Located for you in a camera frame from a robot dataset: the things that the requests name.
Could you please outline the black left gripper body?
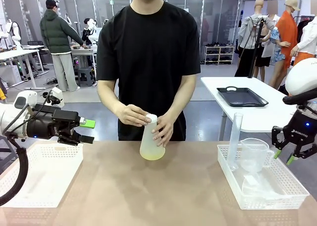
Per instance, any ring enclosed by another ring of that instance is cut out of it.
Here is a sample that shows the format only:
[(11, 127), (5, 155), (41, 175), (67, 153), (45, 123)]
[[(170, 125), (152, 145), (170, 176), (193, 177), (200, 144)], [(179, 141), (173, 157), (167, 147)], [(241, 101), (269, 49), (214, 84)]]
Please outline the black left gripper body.
[(70, 138), (73, 129), (79, 125), (78, 112), (64, 110), (54, 110), (53, 113), (40, 112), (27, 122), (26, 135), (46, 140), (54, 136)]

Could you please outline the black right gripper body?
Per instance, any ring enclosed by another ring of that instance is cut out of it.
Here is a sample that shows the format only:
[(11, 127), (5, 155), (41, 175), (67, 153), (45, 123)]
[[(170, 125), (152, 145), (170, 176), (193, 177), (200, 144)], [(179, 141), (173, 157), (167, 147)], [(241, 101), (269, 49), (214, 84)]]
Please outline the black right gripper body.
[(317, 134), (317, 112), (297, 109), (282, 132), (283, 146), (289, 143), (297, 146), (314, 143)]

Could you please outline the person's right hand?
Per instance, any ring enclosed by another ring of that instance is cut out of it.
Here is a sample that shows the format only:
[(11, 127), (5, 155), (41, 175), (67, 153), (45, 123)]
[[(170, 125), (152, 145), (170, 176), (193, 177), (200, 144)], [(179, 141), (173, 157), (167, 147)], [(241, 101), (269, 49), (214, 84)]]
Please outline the person's right hand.
[(121, 105), (115, 112), (118, 119), (126, 125), (142, 127), (151, 123), (151, 119), (147, 117), (147, 112), (135, 105)]

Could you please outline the person's left hand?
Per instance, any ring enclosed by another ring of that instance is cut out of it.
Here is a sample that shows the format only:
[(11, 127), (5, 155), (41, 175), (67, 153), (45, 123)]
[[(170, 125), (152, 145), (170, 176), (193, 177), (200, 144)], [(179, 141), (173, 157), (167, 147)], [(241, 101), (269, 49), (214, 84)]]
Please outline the person's left hand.
[(174, 120), (165, 114), (158, 117), (157, 125), (152, 130), (153, 140), (158, 147), (166, 147), (173, 135)]

